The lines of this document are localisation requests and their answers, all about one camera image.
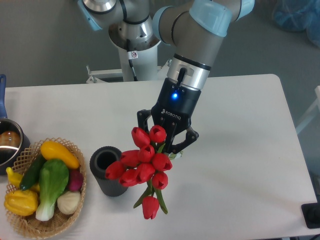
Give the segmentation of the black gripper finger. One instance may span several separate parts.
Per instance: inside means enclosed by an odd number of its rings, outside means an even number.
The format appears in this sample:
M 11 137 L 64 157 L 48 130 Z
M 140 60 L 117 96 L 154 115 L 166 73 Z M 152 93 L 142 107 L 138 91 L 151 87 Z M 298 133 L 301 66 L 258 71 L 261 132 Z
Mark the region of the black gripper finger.
M 186 129 L 185 139 L 177 144 L 173 144 L 176 136 L 176 126 L 173 126 L 167 134 L 167 153 L 177 154 L 193 144 L 199 137 L 198 132 L 196 132 L 191 126 Z
M 137 112 L 138 127 L 144 130 L 146 133 L 150 131 L 148 125 L 149 119 L 153 121 L 151 109 L 142 109 Z

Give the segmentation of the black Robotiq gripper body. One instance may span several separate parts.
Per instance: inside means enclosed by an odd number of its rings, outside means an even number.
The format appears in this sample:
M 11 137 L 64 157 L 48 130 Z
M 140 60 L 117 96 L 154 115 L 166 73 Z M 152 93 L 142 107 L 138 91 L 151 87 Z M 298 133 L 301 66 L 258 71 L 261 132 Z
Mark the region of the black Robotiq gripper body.
M 173 126 L 176 127 L 173 144 L 176 145 L 185 140 L 186 129 L 191 127 L 191 117 L 200 95 L 200 90 L 178 86 L 169 78 L 164 80 L 156 104 L 151 109 L 151 114 L 153 123 L 165 129 L 166 148 L 167 134 Z

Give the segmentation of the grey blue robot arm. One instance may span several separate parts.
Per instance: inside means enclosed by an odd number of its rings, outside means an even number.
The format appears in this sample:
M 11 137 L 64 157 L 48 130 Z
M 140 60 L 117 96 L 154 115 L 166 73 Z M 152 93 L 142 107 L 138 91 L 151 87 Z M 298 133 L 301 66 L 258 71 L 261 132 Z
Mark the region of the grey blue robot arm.
M 117 47 L 125 82 L 154 80 L 160 43 L 175 46 L 156 104 L 137 113 L 166 131 L 164 151 L 178 153 L 198 139 L 191 117 L 229 25 L 248 15 L 252 0 L 192 0 L 150 13 L 147 0 L 79 0 L 91 28 L 107 29 Z

